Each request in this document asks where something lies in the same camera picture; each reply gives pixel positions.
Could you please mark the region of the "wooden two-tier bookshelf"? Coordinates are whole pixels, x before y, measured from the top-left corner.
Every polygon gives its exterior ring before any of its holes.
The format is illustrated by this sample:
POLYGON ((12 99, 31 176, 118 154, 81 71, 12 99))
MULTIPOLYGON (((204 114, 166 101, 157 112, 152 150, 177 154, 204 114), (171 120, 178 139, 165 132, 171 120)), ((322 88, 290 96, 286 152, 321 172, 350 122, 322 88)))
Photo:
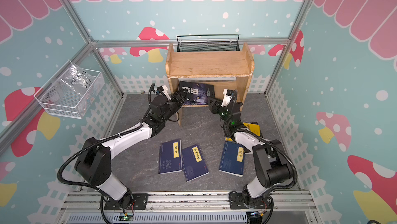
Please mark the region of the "wooden two-tier bookshelf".
POLYGON ((178 90, 179 81, 207 83, 215 87, 215 98, 222 100, 225 89, 237 90, 237 100, 244 102, 253 77, 254 56, 247 43, 240 51, 175 52, 170 46, 166 74, 170 90, 178 90))

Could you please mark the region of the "navy book tilted yellow label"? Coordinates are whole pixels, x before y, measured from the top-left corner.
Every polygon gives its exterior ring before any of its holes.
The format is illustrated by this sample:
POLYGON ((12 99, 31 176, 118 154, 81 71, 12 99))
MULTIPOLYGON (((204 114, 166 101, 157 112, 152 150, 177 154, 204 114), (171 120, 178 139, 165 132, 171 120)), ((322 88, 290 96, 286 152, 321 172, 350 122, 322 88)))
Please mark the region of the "navy book tilted yellow label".
POLYGON ((198 144, 182 149, 182 168, 187 182, 209 174, 198 144))

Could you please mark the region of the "clear plastic bag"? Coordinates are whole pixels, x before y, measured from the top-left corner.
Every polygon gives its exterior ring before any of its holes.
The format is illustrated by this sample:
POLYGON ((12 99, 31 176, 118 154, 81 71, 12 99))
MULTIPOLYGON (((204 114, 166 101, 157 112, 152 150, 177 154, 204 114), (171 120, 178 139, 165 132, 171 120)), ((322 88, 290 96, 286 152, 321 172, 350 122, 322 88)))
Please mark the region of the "clear plastic bag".
POLYGON ((95 99, 94 81, 96 77, 75 64, 60 78, 61 105, 71 107, 80 115, 85 115, 95 99))

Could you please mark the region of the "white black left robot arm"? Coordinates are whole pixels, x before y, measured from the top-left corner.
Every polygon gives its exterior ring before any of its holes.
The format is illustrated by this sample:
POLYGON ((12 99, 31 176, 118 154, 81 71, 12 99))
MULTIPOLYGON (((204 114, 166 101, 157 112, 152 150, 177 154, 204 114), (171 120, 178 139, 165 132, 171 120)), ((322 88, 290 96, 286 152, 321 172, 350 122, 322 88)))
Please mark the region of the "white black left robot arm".
POLYGON ((133 145, 158 135, 187 99, 186 90, 168 95, 163 87, 154 84, 149 92, 149 107, 135 126, 107 138, 98 140, 92 137, 86 140, 83 148, 61 165, 57 172, 58 181, 66 185, 92 188, 100 192, 102 197, 113 200, 117 208, 129 208, 134 203, 133 194, 113 174, 112 160, 133 145), (70 181, 63 177, 64 170, 71 162, 75 162, 74 168, 85 182, 70 181))

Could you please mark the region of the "dark wolf cover book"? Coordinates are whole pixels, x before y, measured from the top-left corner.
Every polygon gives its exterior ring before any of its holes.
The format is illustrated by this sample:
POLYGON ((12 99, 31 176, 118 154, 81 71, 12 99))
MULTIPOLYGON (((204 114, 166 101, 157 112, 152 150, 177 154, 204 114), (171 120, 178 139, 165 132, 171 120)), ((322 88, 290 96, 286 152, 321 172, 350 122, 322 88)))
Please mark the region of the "dark wolf cover book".
POLYGON ((215 87, 205 83, 179 81, 178 89, 186 92, 186 106, 208 105, 208 98, 215 96, 215 87))

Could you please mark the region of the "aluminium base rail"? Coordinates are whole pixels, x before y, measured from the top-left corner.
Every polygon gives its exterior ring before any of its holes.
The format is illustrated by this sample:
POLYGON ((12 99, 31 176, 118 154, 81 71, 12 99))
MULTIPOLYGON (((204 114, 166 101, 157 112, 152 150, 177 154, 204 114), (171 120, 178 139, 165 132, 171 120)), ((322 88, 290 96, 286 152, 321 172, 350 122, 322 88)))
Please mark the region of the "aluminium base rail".
POLYGON ((320 224, 308 191, 281 191, 272 195, 274 207, 260 216, 254 209, 232 209, 228 192, 150 192, 131 209, 106 210, 112 224, 253 224, 255 217, 271 224, 320 224), (139 210, 139 205, 146 208, 139 210))

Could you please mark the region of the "yellow cover book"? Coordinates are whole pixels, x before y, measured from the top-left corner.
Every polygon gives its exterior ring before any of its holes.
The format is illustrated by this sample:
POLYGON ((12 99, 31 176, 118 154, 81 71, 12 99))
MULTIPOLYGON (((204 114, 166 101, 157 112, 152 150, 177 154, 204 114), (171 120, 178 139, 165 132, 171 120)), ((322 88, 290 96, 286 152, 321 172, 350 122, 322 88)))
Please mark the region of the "yellow cover book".
MULTIPOLYGON (((254 122, 254 123, 243 122, 243 123, 233 126, 232 130, 242 128, 242 125, 244 126, 245 129, 248 129, 250 132, 254 133, 255 135, 262 137, 260 126, 258 125, 257 122, 254 122)), ((225 140, 237 142, 235 135, 231 135, 231 136, 225 135, 225 140)))

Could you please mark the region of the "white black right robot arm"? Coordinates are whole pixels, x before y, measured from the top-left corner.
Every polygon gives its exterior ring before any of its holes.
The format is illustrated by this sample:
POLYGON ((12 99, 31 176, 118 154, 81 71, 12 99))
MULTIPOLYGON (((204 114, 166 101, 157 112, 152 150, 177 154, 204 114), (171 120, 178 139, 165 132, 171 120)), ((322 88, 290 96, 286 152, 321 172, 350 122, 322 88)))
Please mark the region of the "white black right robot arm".
POLYGON ((230 138, 253 154, 255 178, 244 186, 243 203, 248 208, 260 204, 265 196, 277 189, 291 189, 298 180, 297 169, 279 140, 268 141, 250 131, 241 121, 242 102, 233 96, 228 105, 210 97, 209 110, 220 116, 225 138, 230 138))

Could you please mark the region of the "navy book left yellow label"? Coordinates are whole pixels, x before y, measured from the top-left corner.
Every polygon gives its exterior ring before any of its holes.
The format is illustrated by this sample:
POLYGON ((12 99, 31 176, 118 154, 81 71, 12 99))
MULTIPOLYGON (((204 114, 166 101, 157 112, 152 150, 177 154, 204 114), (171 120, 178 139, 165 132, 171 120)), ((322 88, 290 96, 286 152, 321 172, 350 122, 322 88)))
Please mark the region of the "navy book left yellow label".
POLYGON ((159 174, 182 171, 181 140, 175 139, 160 144, 159 174))

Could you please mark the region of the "blue book small yellow label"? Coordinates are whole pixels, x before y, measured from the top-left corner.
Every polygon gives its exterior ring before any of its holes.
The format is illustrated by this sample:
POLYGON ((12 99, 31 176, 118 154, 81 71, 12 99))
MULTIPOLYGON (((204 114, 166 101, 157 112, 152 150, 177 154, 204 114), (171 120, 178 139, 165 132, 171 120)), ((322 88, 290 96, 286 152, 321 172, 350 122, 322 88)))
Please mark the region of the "blue book small yellow label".
POLYGON ((219 171, 242 177, 244 174, 244 162, 244 147, 232 141, 225 141, 219 171))

